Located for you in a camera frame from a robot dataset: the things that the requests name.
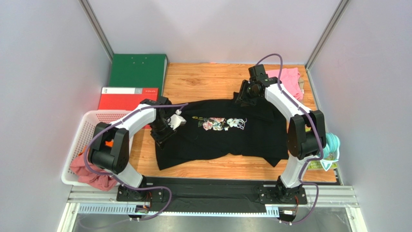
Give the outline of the black floral t shirt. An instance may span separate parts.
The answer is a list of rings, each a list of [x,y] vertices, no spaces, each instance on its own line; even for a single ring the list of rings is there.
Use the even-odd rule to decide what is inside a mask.
[[[186,124],[156,149],[160,170],[193,160],[212,160],[227,154],[261,157],[275,167],[289,157],[286,119],[265,99],[241,106],[233,98],[188,103],[181,116]]]

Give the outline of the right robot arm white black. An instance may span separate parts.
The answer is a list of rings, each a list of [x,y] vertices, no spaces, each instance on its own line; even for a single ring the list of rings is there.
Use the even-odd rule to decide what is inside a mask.
[[[324,114],[299,102],[278,78],[268,77],[262,64],[250,67],[249,75],[249,80],[241,84],[236,103],[255,106],[259,99],[265,99],[286,118],[290,156],[278,182],[285,189],[297,188],[303,184],[302,177],[309,161],[322,154],[326,145]]]

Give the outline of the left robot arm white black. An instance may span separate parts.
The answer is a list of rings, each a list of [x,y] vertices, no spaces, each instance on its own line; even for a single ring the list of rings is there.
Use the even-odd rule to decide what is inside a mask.
[[[142,191],[144,176],[129,161],[133,137],[150,125],[155,144],[164,147],[182,123],[173,120],[180,116],[183,107],[185,104],[171,104],[165,97],[159,101],[145,99],[122,118],[98,123],[84,153],[87,169],[97,175],[112,177],[129,189]]]

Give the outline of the folded pink t shirt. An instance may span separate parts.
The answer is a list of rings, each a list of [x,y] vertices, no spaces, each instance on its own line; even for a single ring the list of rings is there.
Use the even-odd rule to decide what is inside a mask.
[[[299,81],[303,80],[301,78],[301,73],[298,68],[283,68],[282,70],[268,70],[266,71],[268,77],[280,77],[280,80],[286,90],[295,97],[298,101],[302,102],[304,93],[299,85]]]

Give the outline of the orange t shirt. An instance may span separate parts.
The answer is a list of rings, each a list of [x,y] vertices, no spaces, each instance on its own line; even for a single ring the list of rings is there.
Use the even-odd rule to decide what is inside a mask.
[[[89,150],[92,150],[92,148],[93,148],[93,146],[94,145],[99,145],[100,143],[99,142],[92,142],[91,143],[91,146],[90,146],[90,149]],[[112,146],[113,146],[113,141],[105,141],[104,142],[104,144],[103,144],[103,147],[102,148],[99,148],[97,151],[98,152],[101,152],[101,153],[107,153],[107,154],[110,154],[111,153],[111,149],[112,149]]]

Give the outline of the folded beige t shirt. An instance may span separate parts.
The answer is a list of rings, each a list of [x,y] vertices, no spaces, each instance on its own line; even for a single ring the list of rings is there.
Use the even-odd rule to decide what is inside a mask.
[[[303,79],[302,77],[299,77],[299,79],[298,79],[298,86],[299,86],[299,88],[300,88],[300,91],[301,91],[302,95],[304,95],[304,93],[305,93],[305,91],[304,91],[304,84],[305,84],[304,79]]]

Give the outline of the white plastic laundry basket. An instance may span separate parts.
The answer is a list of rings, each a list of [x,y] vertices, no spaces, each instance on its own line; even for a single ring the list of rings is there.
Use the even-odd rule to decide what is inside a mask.
[[[90,142],[98,123],[110,123],[124,117],[128,113],[129,111],[126,110],[93,110],[83,115],[62,171],[61,180],[64,184],[77,187],[88,186],[88,184],[78,181],[78,176],[70,168],[72,161],[78,157],[78,154]]]

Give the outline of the dusty pink t shirt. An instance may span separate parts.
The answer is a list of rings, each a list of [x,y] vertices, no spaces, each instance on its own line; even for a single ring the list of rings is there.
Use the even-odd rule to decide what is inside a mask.
[[[78,176],[78,182],[88,184],[102,191],[109,191],[118,184],[118,181],[110,176],[97,175],[87,169],[82,156],[83,152],[79,153],[70,164],[71,171]]]

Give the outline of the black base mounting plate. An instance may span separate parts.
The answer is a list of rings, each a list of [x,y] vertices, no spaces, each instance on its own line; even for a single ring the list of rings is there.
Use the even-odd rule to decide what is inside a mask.
[[[119,186],[116,200],[142,203],[151,199],[151,210],[158,211],[171,198],[166,212],[182,213],[263,213],[266,204],[308,204],[303,189],[287,203],[278,201],[275,181],[147,177],[146,187],[151,186],[168,187],[171,193],[165,189],[138,193]]]

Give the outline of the green book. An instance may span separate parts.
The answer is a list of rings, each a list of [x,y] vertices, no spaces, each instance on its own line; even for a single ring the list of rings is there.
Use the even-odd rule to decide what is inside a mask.
[[[308,164],[308,170],[324,170],[324,171],[328,171],[328,170],[333,170],[337,168],[337,160],[312,160],[309,164]]]

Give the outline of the teal headphones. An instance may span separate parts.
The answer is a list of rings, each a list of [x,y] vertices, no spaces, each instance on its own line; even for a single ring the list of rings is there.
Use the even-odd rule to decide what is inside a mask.
[[[333,133],[326,133],[326,145],[323,148],[323,159],[328,159],[330,156],[334,160],[340,158],[340,139]]]

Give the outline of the aluminium frame rail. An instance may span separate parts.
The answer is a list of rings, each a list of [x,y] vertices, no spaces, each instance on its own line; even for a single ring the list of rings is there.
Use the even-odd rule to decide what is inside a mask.
[[[359,203],[354,190],[349,186],[305,186],[305,191],[298,200],[291,203],[277,203],[269,192],[273,185],[255,187],[250,194],[237,193],[225,197],[199,195],[172,197],[164,216],[206,216],[206,217],[278,217],[280,210],[317,208],[358,208]],[[166,190],[155,190],[151,199],[142,201],[126,197],[118,201],[123,193],[116,189],[104,192],[92,190],[90,187],[73,187],[69,195],[69,203],[78,203],[82,213],[153,215],[166,206],[169,194]]]

